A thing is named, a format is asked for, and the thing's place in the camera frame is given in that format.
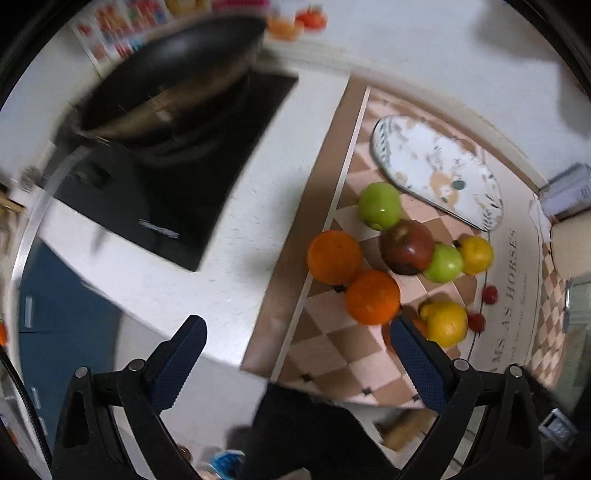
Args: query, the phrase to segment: floor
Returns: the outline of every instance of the floor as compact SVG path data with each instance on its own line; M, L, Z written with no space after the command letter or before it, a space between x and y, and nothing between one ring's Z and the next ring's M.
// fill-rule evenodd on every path
M123 315L115 350L115 368L124 368L135 358L147 358L162 341L154 332ZM191 451L193 466L207 461L211 456L226 448L242 448L244 431L252 423L259 400L267 382L260 377L239 372L235 368L201 357L193 368L181 393L170 410L161 418L174 440ZM365 428L368 435L378 444L381 441L375 423L392 418L400 412L394 408L372 407L356 404L341 404L348 408ZM480 415L475 412L469 431L476 431ZM115 418L121 436L137 472L144 478L152 479L149 467L135 443L131 428L122 409L117 408ZM402 468L412 456L424 435L410 441L400 452L393 452L380 446L393 464ZM460 444L446 474L448 478L459 472L462 460L471 446L470 433Z

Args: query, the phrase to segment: decorative plate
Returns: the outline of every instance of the decorative plate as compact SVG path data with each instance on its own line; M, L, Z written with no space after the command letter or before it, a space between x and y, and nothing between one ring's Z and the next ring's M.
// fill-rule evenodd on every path
M484 232L501 223L495 176L456 139L410 116L391 115L378 121L371 149L396 187Z

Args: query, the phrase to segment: white countertop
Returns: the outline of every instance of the white countertop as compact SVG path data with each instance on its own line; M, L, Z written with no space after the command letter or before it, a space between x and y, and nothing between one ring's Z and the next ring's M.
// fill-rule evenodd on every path
M150 328L171 336L204 318L204 353L238 366L301 194L348 76L293 67L299 82L230 194L197 272L189 272L54 200L41 236L89 284Z

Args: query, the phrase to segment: blue cabinet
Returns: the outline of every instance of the blue cabinet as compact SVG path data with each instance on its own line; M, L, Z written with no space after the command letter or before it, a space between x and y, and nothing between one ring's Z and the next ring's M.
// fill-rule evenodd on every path
M25 386L51 447L76 368L113 370L119 317L119 309L86 288L46 244L36 247L20 288L20 354Z

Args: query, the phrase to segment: blue gripper pad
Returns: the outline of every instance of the blue gripper pad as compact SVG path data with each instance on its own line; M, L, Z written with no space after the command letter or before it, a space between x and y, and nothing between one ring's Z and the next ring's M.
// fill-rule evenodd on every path
M182 335L182 330L186 330L184 335L178 337ZM191 315L172 340L164 342L177 345L168 353L168 358L148 386L148 398L156 413L160 414L163 410L172 408L206 341L205 321L201 317Z
M425 406L441 414L449 400L443 379L402 321L391 323L390 341Z

